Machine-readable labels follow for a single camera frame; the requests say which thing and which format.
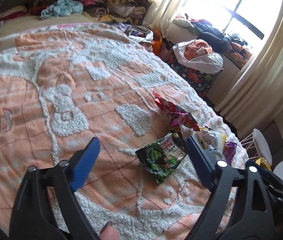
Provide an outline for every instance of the light blue cloth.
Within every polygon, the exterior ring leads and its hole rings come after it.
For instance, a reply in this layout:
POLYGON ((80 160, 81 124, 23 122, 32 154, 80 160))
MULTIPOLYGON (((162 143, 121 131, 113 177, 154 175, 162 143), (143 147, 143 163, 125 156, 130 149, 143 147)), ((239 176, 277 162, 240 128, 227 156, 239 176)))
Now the light blue cloth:
POLYGON ((40 18, 57 18, 59 16, 69 16, 72 13, 82 13, 83 4, 73 0, 58 0, 42 11, 40 18))

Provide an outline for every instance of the chair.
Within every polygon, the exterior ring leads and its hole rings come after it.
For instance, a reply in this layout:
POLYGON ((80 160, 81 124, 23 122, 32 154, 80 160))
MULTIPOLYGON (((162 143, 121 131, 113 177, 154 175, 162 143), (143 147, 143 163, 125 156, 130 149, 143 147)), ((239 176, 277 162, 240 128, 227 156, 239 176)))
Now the chair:
POLYGON ((259 130, 254 129, 253 132, 240 143, 246 150, 252 148, 256 149, 256 155, 252 158, 249 158, 250 160, 265 158, 265 160, 269 163, 269 166, 272 166, 273 158, 271 151, 264 135, 259 130))

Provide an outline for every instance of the cream curtain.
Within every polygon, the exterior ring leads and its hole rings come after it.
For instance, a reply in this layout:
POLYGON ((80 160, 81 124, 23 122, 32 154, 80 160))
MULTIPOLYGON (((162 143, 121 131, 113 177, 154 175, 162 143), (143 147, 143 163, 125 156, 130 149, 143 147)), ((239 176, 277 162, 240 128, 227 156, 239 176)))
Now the cream curtain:
POLYGON ((159 30, 166 36, 166 30, 176 16, 178 8, 185 0, 149 0, 152 5, 149 7, 143 26, 159 30))
POLYGON ((283 109, 283 0, 279 17, 260 53, 228 87, 215 110, 244 138, 263 129, 283 109))

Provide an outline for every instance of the green snack package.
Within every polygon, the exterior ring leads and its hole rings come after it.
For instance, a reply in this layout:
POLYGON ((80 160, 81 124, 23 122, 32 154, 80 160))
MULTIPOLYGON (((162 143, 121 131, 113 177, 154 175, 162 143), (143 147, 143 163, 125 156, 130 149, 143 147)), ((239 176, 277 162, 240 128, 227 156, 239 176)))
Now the green snack package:
POLYGON ((185 141, 181 133, 169 133, 164 138, 136 151, 144 168, 162 183, 185 158, 185 141))

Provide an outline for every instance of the blue gripper pad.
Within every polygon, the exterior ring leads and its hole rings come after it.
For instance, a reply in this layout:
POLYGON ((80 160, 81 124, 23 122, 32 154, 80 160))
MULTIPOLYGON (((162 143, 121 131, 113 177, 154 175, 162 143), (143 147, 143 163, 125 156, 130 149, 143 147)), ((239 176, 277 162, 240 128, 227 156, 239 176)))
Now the blue gripper pad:
POLYGON ((81 188, 94 163, 99 155, 100 142, 98 138, 94 138, 86 148, 85 152, 81 156, 80 160, 77 162, 76 166, 73 168, 73 180, 69 185, 73 192, 81 188))
POLYGON ((215 157, 208 150, 204 150, 193 135, 187 138, 186 149, 200 182, 212 192, 216 187, 213 178, 216 165, 215 157))

